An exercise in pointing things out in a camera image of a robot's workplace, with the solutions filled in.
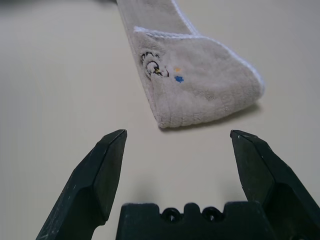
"screw hole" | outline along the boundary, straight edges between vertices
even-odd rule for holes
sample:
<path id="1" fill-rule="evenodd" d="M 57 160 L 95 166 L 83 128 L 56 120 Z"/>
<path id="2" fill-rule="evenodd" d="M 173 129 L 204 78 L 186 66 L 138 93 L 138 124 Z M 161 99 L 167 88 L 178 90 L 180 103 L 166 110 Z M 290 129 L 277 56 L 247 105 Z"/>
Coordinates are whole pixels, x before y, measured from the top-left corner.
<path id="1" fill-rule="evenodd" d="M 213 206 L 205 208 L 202 212 L 202 216 L 211 223 L 218 223 L 224 219 L 223 213 Z"/>
<path id="2" fill-rule="evenodd" d="M 182 215 L 175 208 L 167 208 L 161 214 L 161 217 L 168 223 L 174 224 L 182 219 Z"/>

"beige towel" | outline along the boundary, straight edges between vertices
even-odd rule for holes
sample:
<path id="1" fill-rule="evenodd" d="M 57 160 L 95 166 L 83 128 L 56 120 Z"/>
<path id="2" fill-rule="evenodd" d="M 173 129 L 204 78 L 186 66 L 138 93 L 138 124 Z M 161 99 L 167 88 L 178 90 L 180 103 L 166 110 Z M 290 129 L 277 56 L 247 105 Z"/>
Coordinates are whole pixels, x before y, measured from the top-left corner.
<path id="1" fill-rule="evenodd" d="M 207 123 L 264 93 L 257 71 L 200 35 L 174 0 L 117 0 L 140 79 L 159 127 Z"/>

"folded towel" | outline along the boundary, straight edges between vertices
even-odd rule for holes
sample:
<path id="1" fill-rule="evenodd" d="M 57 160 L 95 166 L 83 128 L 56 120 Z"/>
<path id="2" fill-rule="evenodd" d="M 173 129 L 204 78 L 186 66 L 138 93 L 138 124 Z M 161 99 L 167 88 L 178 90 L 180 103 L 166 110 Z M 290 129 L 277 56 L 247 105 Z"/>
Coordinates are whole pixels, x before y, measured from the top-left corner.
<path id="1" fill-rule="evenodd" d="M 139 76 L 161 128 L 207 123 L 264 93 L 257 71 L 200 35 L 174 0 L 117 0 Z"/>

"blue embroidered flower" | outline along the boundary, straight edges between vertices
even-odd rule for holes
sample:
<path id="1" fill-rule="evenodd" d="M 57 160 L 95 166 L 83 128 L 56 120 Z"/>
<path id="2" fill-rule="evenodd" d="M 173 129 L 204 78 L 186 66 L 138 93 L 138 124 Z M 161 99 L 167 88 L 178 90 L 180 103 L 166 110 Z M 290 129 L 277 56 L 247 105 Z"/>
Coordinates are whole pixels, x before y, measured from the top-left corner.
<path id="1" fill-rule="evenodd" d="M 174 78 L 179 83 L 182 83 L 184 81 L 184 78 L 182 76 L 175 76 Z"/>

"beige table surface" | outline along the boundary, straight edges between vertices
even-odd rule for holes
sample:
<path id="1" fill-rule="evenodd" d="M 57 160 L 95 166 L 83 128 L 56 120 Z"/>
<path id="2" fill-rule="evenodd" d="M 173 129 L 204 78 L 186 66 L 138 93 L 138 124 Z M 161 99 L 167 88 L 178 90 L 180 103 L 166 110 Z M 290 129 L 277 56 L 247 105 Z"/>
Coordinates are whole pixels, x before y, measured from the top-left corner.
<path id="1" fill-rule="evenodd" d="M 198 127 L 161 131 L 114 3 L 42 1 L 0 11 L 0 239 L 34 240 L 72 170 L 100 138 L 127 129 L 110 220 L 122 204 L 180 211 L 245 201 L 229 133 L 258 135 L 320 203 L 320 1 L 179 0 L 198 30 L 252 63 L 257 105 Z"/>

